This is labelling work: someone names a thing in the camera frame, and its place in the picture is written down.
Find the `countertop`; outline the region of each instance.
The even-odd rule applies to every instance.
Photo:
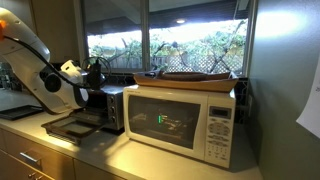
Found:
[[[26,92],[5,89],[0,89],[0,102],[0,110],[39,105]],[[15,121],[0,119],[0,128],[127,179],[263,179],[242,125],[234,127],[231,167],[224,169],[130,140],[125,133],[97,131],[76,146],[47,135],[41,127],[68,114],[43,112]]]

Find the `window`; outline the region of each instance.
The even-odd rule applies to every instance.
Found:
[[[82,0],[86,56],[113,72],[246,74],[250,0]]]

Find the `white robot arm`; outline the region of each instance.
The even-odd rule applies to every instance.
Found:
[[[0,55],[48,113],[64,113],[86,105],[87,91],[76,86],[83,82],[84,71],[69,60],[60,72],[43,81],[39,73],[51,66],[49,50],[18,17],[3,8],[0,8]]]

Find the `white microwave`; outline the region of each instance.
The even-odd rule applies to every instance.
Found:
[[[236,99],[230,93],[133,85],[123,90],[126,135],[229,168]]]

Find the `gray wall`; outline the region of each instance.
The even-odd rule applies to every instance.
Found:
[[[296,123],[320,53],[320,1],[260,0],[256,20],[247,127],[261,173],[320,179],[320,139]]]

